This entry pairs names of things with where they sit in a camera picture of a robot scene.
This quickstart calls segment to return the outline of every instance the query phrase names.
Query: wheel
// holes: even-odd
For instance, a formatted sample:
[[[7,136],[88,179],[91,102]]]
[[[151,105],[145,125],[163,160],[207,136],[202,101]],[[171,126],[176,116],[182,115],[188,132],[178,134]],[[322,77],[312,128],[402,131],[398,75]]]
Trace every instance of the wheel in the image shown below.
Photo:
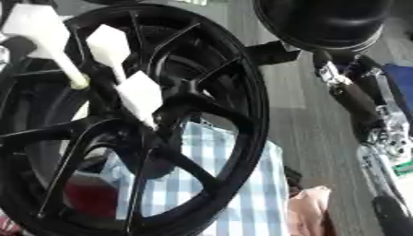
[[[85,39],[100,24],[127,33],[132,54],[124,62],[126,74],[142,70],[160,84],[157,130],[123,107],[112,72],[92,60]],[[269,109],[257,66],[221,26],[171,6],[108,6],[66,25],[72,33],[66,52],[90,87],[71,89],[53,62],[31,59],[0,81],[0,207],[41,236],[197,234],[237,194],[261,156]],[[180,151],[184,124],[208,115],[237,129],[236,145],[217,176]],[[99,174],[105,157],[89,157],[99,148],[115,152],[135,175],[125,219],[82,212],[66,194],[68,183]],[[189,172],[203,190],[174,209],[143,216],[148,178],[170,171],[154,174],[160,162]]]

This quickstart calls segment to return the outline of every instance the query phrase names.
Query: black wheel rim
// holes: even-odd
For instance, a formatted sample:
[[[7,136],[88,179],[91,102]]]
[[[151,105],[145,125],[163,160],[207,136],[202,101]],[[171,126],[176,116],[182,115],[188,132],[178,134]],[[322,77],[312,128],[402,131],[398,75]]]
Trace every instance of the black wheel rim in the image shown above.
[[[111,72],[91,60],[84,40],[102,23],[128,33],[131,49],[135,53],[124,63],[126,73],[132,75],[141,69],[162,85],[165,103],[154,115],[160,120],[159,131],[151,131],[124,111],[113,91]],[[91,87],[88,91],[70,89],[62,72],[54,68],[53,64],[41,60],[28,60],[20,73],[0,81],[5,88],[0,93],[4,101],[0,110],[3,134],[0,136],[1,207],[13,220],[37,235],[188,235],[204,229],[252,173],[266,141],[266,88],[243,46],[210,20],[170,6],[111,6],[73,18],[66,25],[73,35],[66,50],[82,72],[90,77]],[[165,27],[164,32],[171,33],[148,33],[159,30],[159,26]],[[191,68],[199,67],[197,77],[181,79],[176,85],[176,81],[170,77],[164,78],[162,73],[168,71],[165,67],[169,66],[170,61],[173,61],[172,65],[188,65],[185,57],[191,56],[191,52],[187,52],[187,43],[215,54],[216,58],[212,60],[215,63],[209,62],[207,69],[191,65]],[[180,47],[185,49],[184,53],[181,53]],[[193,61],[206,63],[202,59]],[[234,84],[237,84],[241,92],[232,95],[225,81],[219,82],[223,77],[236,77],[230,86],[236,90]],[[206,96],[203,89],[216,90],[217,95],[211,92],[212,95]],[[228,99],[228,94],[219,96],[223,91],[236,99]],[[42,98],[40,94],[44,92],[47,92],[49,99]],[[59,119],[55,115],[62,111],[62,104],[67,104],[62,103],[63,100],[81,100],[80,104],[88,100],[89,116],[57,124]],[[48,112],[41,116],[28,114],[34,111]],[[238,128],[237,142],[230,160],[217,177],[211,176],[168,145],[172,130],[186,121],[190,117],[189,113],[197,112],[224,117]],[[16,122],[21,117],[28,121]],[[36,153],[39,156],[41,148],[27,145],[42,140],[67,139],[70,140],[69,147],[56,164],[59,171],[49,177],[40,176],[35,171],[31,177],[36,178],[31,180],[39,179],[33,181],[37,182],[38,187],[36,190],[29,188],[22,173],[27,174],[33,169],[34,162],[30,157],[36,156]],[[139,148],[130,148],[130,142]],[[80,221],[83,218],[90,221],[90,217],[63,207],[62,192],[85,154],[98,147],[112,148],[118,153],[136,157],[128,166],[139,178],[134,184],[126,220],[99,218],[96,224],[90,223],[85,227]],[[193,174],[203,184],[204,190],[171,211],[143,218],[139,214],[139,202],[146,180],[145,164],[154,153],[165,157],[162,155],[165,152],[169,153],[168,161]],[[41,184],[45,183],[47,187],[42,188]]]

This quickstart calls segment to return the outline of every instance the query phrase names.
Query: wheel spoke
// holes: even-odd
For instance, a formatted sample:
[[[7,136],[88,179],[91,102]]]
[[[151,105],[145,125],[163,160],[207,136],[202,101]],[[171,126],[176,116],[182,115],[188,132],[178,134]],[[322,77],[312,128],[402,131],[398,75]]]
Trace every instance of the wheel spoke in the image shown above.
[[[5,150],[15,150],[39,141],[70,139],[77,130],[84,129],[85,126],[96,123],[97,119],[97,117],[88,117],[64,124],[56,124],[3,135],[0,136],[0,144]]]
[[[173,34],[169,39],[162,42],[155,48],[154,53],[152,54],[149,63],[147,65],[147,74],[150,77],[154,77],[157,71],[160,71],[162,68],[165,59],[174,47],[178,46],[180,43],[185,41],[185,36],[191,33],[193,30],[198,29],[201,24],[195,23],[190,25],[189,27],[180,30],[179,32]]]
[[[195,80],[197,89],[203,89],[206,84],[214,82],[219,77],[236,72],[237,67],[240,66],[240,61],[241,57],[238,56],[216,69],[206,72]]]
[[[132,21],[132,26],[133,26],[133,45],[136,44],[136,42],[139,45],[140,51],[142,51],[145,48],[145,42],[144,42],[144,37],[142,30],[139,27],[139,22],[137,21],[137,18],[139,17],[138,13],[136,11],[131,11],[129,13],[129,16]]]
[[[13,76],[24,83],[67,83],[68,79],[62,70],[43,70]]]
[[[197,180],[199,180],[209,194],[214,194],[216,192],[219,187],[217,178],[212,176],[193,160],[189,159],[181,152],[169,148],[167,145],[161,145],[156,150],[159,152],[159,157],[167,159],[174,165],[191,173]]]
[[[202,94],[183,94],[170,97],[164,101],[164,106],[184,106],[189,104],[192,106],[193,112],[207,112],[216,116],[226,118],[237,126],[239,132],[251,133],[254,130],[254,122],[252,118],[235,111],[230,107],[219,104],[216,100]]]
[[[134,223],[137,223],[142,219],[141,203],[145,191],[145,186],[147,183],[144,167],[147,164],[148,155],[142,158],[141,155],[135,153],[133,154],[133,157],[139,159],[139,162],[135,170],[134,184],[132,186],[132,193],[129,198],[129,206],[127,208],[126,219],[124,222],[125,235],[132,235],[134,230],[132,227],[134,225],[139,225]]]
[[[87,74],[91,74],[90,70],[92,69],[92,64],[94,64],[93,57],[90,53],[89,47],[86,43],[88,35],[85,35],[83,32],[80,32],[78,28],[71,28],[69,31],[72,34],[76,49],[78,50],[79,58],[76,59],[80,69],[84,69]]]
[[[58,207],[62,203],[65,184],[83,161],[84,156],[87,154],[87,151],[90,150],[89,147],[93,145],[96,137],[118,127],[119,123],[120,120],[118,119],[108,119],[92,124],[81,132],[77,131],[78,135],[69,142],[65,154],[60,159],[57,169],[47,187],[41,208],[37,214],[39,218],[55,213],[58,210]]]

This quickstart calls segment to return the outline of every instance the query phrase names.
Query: pink object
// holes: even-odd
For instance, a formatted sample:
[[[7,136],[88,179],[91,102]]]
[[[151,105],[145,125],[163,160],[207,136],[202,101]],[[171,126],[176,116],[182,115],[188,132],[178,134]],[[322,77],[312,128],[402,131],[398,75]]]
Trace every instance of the pink object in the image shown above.
[[[325,186],[301,191],[289,200],[291,236],[336,235],[327,214],[331,190]]]

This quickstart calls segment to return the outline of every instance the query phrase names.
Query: robotic arm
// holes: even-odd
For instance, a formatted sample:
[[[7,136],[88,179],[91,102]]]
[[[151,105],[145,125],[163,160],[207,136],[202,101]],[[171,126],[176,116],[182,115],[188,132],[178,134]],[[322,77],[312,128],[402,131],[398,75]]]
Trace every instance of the robotic arm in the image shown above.
[[[358,160],[384,234],[411,235],[413,206],[406,192],[413,173],[411,117],[392,78],[372,59],[359,55],[343,74],[325,52],[314,54],[314,67],[352,116],[360,141]]]

